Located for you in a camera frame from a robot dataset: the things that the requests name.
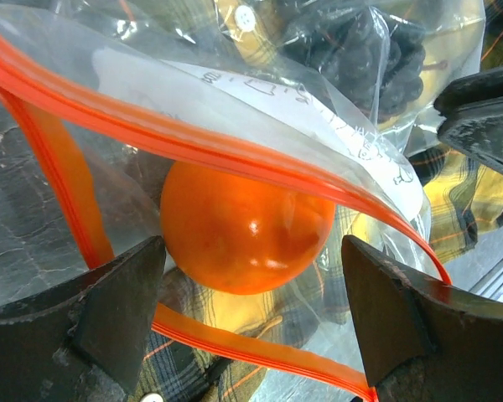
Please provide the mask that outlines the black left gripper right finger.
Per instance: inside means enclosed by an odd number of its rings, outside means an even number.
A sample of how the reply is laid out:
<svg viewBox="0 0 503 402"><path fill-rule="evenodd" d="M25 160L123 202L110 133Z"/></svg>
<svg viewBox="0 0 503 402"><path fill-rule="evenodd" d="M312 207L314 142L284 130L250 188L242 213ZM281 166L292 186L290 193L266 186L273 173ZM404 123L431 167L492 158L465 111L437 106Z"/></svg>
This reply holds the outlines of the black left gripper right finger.
<svg viewBox="0 0 503 402"><path fill-rule="evenodd" d="M353 235L342 264L367 383L380 401L503 401L503 303Z"/></svg>

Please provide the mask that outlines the clear zip top bag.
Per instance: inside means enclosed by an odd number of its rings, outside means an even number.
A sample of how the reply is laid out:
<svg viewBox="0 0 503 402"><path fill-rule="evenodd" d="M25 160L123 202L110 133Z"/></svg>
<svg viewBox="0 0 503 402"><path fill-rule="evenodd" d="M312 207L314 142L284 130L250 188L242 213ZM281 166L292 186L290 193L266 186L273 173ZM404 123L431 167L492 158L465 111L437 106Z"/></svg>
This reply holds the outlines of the clear zip top bag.
<svg viewBox="0 0 503 402"><path fill-rule="evenodd" d="M353 235L444 283L410 132L480 48L481 1L361 1L426 29L423 93L379 122L283 53L277 1L0 1L0 307L101 267L154 236L165 248L152 332L207 353L377 400L360 361L255 335L186 304L288 292ZM186 162L336 205L312 264L252 295L192 280L169 254L160 199Z"/></svg>

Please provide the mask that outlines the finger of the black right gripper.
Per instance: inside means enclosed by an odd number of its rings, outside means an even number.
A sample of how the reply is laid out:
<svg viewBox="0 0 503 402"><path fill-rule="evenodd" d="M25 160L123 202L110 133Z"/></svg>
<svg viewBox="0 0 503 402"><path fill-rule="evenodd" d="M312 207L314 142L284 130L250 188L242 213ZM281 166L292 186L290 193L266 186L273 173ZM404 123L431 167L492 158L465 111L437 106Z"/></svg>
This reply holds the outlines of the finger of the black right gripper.
<svg viewBox="0 0 503 402"><path fill-rule="evenodd" d="M452 81L433 107L441 142L503 175L503 65Z"/></svg>

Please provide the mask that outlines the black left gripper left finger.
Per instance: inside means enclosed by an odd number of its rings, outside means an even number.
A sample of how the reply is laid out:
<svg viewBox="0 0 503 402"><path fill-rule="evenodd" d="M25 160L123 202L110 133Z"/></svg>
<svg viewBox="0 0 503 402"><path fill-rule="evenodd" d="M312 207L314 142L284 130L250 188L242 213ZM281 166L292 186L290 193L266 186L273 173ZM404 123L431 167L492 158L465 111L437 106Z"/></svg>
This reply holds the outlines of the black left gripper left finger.
<svg viewBox="0 0 503 402"><path fill-rule="evenodd" d="M125 400L136 388L164 262L154 236L1 306L0 401Z"/></svg>

